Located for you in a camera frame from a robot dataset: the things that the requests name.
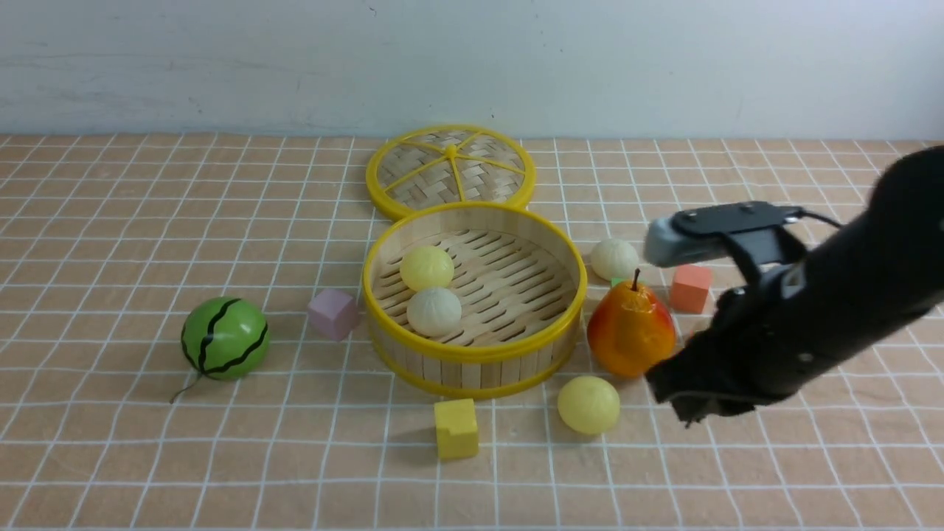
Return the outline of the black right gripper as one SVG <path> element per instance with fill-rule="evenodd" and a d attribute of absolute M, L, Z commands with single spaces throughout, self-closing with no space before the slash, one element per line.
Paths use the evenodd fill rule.
<path fill-rule="evenodd" d="M 707 329 L 646 372 L 652 397 L 670 404 L 681 423 L 734 417 L 739 406 L 772 406 L 826 373 L 826 358 L 783 332 L 778 289 L 732 289 L 719 303 Z"/>

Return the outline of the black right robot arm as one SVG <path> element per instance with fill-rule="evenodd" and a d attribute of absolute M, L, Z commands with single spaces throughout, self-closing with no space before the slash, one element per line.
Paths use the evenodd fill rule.
<path fill-rule="evenodd" d="M 698 423 L 772 406 L 941 305 L 943 151 L 893 162 L 867 207 L 815 248 L 788 224 L 799 206 L 743 201 L 684 209 L 648 226 L 644 257 L 678 268 L 729 257 L 744 285 L 709 326 L 646 372 L 652 397 Z"/>

